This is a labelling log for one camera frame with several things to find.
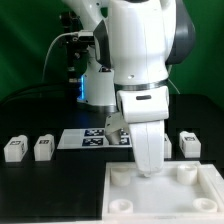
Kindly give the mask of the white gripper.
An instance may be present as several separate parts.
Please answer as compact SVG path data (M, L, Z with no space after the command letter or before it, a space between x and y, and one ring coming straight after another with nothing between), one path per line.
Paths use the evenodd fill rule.
M143 91L118 91L118 108L131 137L138 171L160 172L164 163L165 120L169 117L167 86Z

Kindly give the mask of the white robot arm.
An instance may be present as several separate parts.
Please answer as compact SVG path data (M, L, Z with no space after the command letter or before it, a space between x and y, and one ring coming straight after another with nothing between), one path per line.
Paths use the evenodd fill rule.
M78 102L106 111L108 141L130 133L135 162L145 176L164 162L164 121L169 117L169 65L182 62L195 42L183 0L62 0L81 20L87 70Z

